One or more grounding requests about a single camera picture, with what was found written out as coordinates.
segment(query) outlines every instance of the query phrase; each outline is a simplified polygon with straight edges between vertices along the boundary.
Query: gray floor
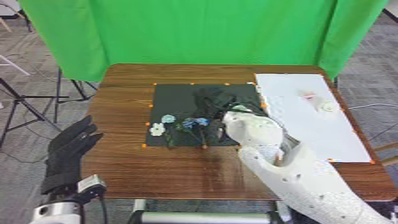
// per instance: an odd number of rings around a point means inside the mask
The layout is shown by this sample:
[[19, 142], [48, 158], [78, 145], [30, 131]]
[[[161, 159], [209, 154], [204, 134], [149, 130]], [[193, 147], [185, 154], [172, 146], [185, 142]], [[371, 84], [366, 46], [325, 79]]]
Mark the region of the gray floor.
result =
[[[51, 53], [44, 47], [37, 33], [26, 32], [23, 20], [9, 21], [12, 33], [0, 27], [0, 54], [9, 55], [9, 59], [32, 72], [26, 77], [10, 68], [0, 68], [0, 77], [5, 78], [17, 91], [28, 95], [48, 95], [55, 92], [57, 64]], [[398, 104], [398, 24], [380, 16], [357, 52], [339, 75], [339, 92], [350, 106], [371, 103]], [[78, 97], [73, 86], [64, 80], [62, 93]], [[10, 99], [0, 92], [0, 102], [5, 109], [0, 109], [0, 130], [9, 114]], [[32, 100], [37, 108], [44, 107], [46, 101]], [[81, 117], [89, 108], [89, 103], [69, 103], [60, 108], [60, 126], [65, 127]], [[398, 127], [394, 127], [376, 138], [378, 133], [398, 123], [398, 109], [387, 107], [368, 108], [353, 111], [371, 146], [376, 147], [398, 141]], [[30, 118], [25, 110], [16, 113], [16, 122]], [[26, 128], [16, 130], [7, 137], [3, 152], [10, 153], [25, 161], [37, 160], [46, 153], [48, 138], [55, 133], [41, 123], [30, 125], [30, 129], [42, 136], [30, 132]], [[378, 154], [380, 158], [396, 155], [396, 149]], [[39, 184], [42, 180], [44, 164], [37, 162], [19, 163], [0, 154], [0, 224], [26, 223], [32, 208], [35, 207], [39, 196]], [[387, 167], [394, 183], [398, 185], [398, 167]], [[108, 200], [110, 223], [126, 223], [131, 211], [131, 200]], [[220, 202], [206, 201], [151, 201], [149, 210], [160, 211], [220, 211], [220, 212], [261, 212], [268, 209], [266, 202]], [[99, 204], [87, 206], [87, 223], [101, 223]]]

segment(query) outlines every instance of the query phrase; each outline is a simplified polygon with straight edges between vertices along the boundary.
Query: metal stand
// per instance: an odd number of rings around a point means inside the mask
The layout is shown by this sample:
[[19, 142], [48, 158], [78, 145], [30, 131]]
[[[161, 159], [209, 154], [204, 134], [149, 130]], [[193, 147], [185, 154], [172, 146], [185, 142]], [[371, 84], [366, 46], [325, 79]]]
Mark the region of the metal stand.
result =
[[167, 223], [167, 224], [282, 224], [289, 220], [282, 220], [277, 211], [266, 214], [256, 213], [199, 213], [199, 212], [145, 212], [145, 200], [135, 199], [133, 214], [128, 224]]
[[[46, 124], [53, 127], [53, 129], [57, 131], [60, 131], [60, 128], [53, 124], [53, 122], [48, 120], [44, 115], [46, 115], [46, 111], [48, 111], [48, 108], [49, 108], [49, 105], [51, 105], [51, 102], [53, 102], [55, 98], [67, 98], [67, 97], [64, 97], [64, 96], [57, 96], [57, 97], [55, 96], [23, 96], [23, 95], [19, 95], [2, 78], [0, 78], [0, 85], [5, 88], [10, 97], [14, 98], [9, 119], [7, 119], [7, 123], [5, 123], [5, 127], [3, 127], [3, 133], [2, 133], [2, 138], [0, 138], [0, 148], [2, 148], [7, 133], [12, 130], [16, 130], [17, 128], [21, 128], [23, 126], [26, 126], [28, 124], [32, 124], [33, 122], [44, 121]], [[49, 102], [48, 102], [48, 105], [46, 105], [46, 108], [44, 108], [42, 112], [37, 111], [37, 109], [33, 108], [32, 104], [26, 102], [26, 99], [32, 99], [32, 98], [33, 99], [49, 99]], [[10, 122], [12, 122], [12, 118], [14, 118], [16, 107], [17, 107], [19, 104], [26, 107], [28, 111], [32, 112], [32, 114], [35, 116], [35, 119], [10, 128]]]
[[73, 86], [74, 86], [74, 88], [76, 88], [76, 90], [78, 90], [78, 94], [80, 94], [80, 97], [81, 97], [81, 98], [80, 98], [80, 99], [74, 99], [74, 100], [62, 100], [62, 101], [60, 101], [60, 100], [58, 100], [58, 98], [62, 98], [62, 97], [60, 97], [60, 82], [62, 82], [62, 70], [60, 70], [60, 68], [58, 68], [57, 92], [55, 92], [57, 97], [55, 97], [53, 123], [58, 122], [58, 104], [67, 103], [67, 102], [73, 102], [73, 101], [76, 101], [76, 102], [87, 101], [87, 100], [90, 99], [90, 97], [94, 96], [94, 95], [87, 96], [87, 93], [85, 93], [85, 90], [83, 90], [83, 83], [89, 85], [89, 87], [90, 87], [94, 90], [97, 90], [96, 86], [94, 86], [89, 82], [76, 81], [76, 80], [71, 79], [71, 84], [73, 84]]

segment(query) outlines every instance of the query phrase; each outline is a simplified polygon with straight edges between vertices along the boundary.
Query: small object on paper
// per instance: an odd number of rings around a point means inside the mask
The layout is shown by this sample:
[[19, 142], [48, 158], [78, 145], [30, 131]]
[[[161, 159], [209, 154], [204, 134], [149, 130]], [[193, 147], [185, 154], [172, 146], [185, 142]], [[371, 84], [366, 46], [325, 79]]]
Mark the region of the small object on paper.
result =
[[314, 94], [314, 92], [304, 92], [302, 94], [304, 99], [311, 103], [316, 111], [336, 113], [339, 110], [339, 105], [334, 103], [328, 99], [325, 99], [320, 95]]

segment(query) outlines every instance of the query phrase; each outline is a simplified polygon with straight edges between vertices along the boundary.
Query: tripod stand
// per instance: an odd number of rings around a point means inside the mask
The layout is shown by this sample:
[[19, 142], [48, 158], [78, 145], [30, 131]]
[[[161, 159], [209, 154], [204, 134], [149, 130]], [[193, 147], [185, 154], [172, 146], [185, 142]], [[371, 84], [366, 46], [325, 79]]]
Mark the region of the tripod stand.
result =
[[55, 95], [57, 95], [57, 99], [55, 99], [55, 113], [53, 113], [53, 123], [57, 123], [58, 122], [58, 105], [62, 104], [62, 103], [67, 103], [67, 102], [73, 102], [73, 101], [76, 101], [76, 102], [83, 102], [83, 101], [87, 101], [89, 99], [90, 99], [90, 97], [94, 96], [94, 95], [90, 95], [90, 96], [87, 96], [87, 93], [85, 93], [85, 90], [83, 90], [83, 83], [89, 85], [89, 87], [94, 89], [94, 90], [97, 90], [97, 88], [96, 88], [96, 86], [89, 83], [89, 82], [85, 82], [85, 81], [76, 81], [76, 80], [69, 80], [71, 81], [71, 84], [73, 84], [73, 86], [74, 86], [74, 88], [76, 88], [76, 90], [78, 90], [78, 94], [80, 94], [80, 99], [73, 99], [73, 100], [58, 100], [58, 98], [62, 98], [62, 97], [58, 97], [60, 96], [60, 82], [62, 82], [62, 70], [60, 70], [60, 68], [58, 68], [58, 77], [57, 77], [57, 93], [55, 93]]
[[[3, 88], [7, 90], [7, 95], [14, 98], [9, 119], [7, 119], [7, 123], [5, 123], [5, 127], [3, 127], [3, 133], [2, 133], [2, 138], [0, 138], [0, 148], [2, 148], [5, 137], [7, 137], [7, 133], [12, 130], [16, 130], [17, 128], [21, 128], [23, 126], [26, 126], [28, 124], [32, 124], [33, 122], [44, 121], [46, 124], [53, 127], [53, 129], [57, 131], [60, 131], [60, 128], [53, 124], [53, 122], [48, 120], [44, 115], [46, 115], [46, 112], [48, 112], [53, 100], [57, 98], [67, 98], [67, 96], [25, 96], [25, 95], [19, 95], [2, 78], [0, 78], [0, 86], [3, 86]], [[37, 109], [33, 108], [32, 104], [26, 102], [26, 99], [49, 99], [49, 102], [48, 102], [48, 105], [46, 105], [46, 108], [44, 108], [42, 112], [37, 111]], [[30, 120], [28, 122], [25, 122], [23, 124], [16, 125], [14, 127], [10, 127], [10, 122], [12, 122], [12, 118], [14, 118], [17, 105], [23, 105], [26, 107], [28, 111], [32, 112], [32, 114], [35, 116], [35, 119]]]

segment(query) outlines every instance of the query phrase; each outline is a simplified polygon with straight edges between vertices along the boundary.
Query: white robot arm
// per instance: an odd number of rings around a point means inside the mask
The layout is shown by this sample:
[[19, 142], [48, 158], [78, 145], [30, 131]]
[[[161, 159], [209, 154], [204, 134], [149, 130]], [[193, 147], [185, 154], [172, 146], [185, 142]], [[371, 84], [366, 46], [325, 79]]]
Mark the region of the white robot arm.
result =
[[275, 121], [232, 111], [222, 121], [241, 145], [240, 160], [286, 205], [321, 224], [391, 224], [352, 192], [332, 165], [284, 134]]

